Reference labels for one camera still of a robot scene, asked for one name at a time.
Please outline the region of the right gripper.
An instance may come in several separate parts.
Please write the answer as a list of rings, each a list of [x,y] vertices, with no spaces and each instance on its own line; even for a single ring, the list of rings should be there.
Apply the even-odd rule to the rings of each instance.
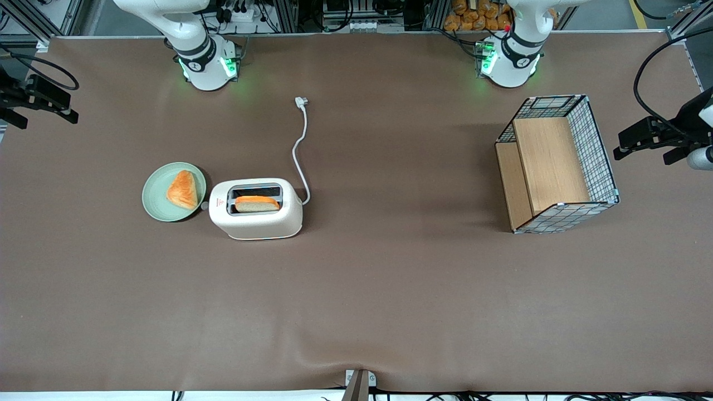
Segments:
[[[13,111],[16,107],[28,107],[38,111],[57,114],[70,124],[77,124],[79,114],[71,107],[71,94],[36,74],[28,75],[25,91],[20,81],[13,78],[1,66],[1,109],[0,118],[8,125],[26,129],[26,117]]]

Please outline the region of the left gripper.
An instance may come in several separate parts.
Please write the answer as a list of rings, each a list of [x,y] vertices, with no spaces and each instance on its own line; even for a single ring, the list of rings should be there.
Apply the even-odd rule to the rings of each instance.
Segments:
[[[676,116],[669,121],[676,129],[686,134],[690,142],[711,145],[711,122],[700,116],[701,112],[704,112],[705,116],[711,117],[711,93],[712,87],[685,102]],[[630,125],[619,132],[617,137],[619,147],[613,150],[614,160],[617,161],[635,151],[676,145],[676,132],[652,116]],[[681,160],[688,163],[690,153],[690,147],[675,147],[663,155],[663,162],[665,165]]]

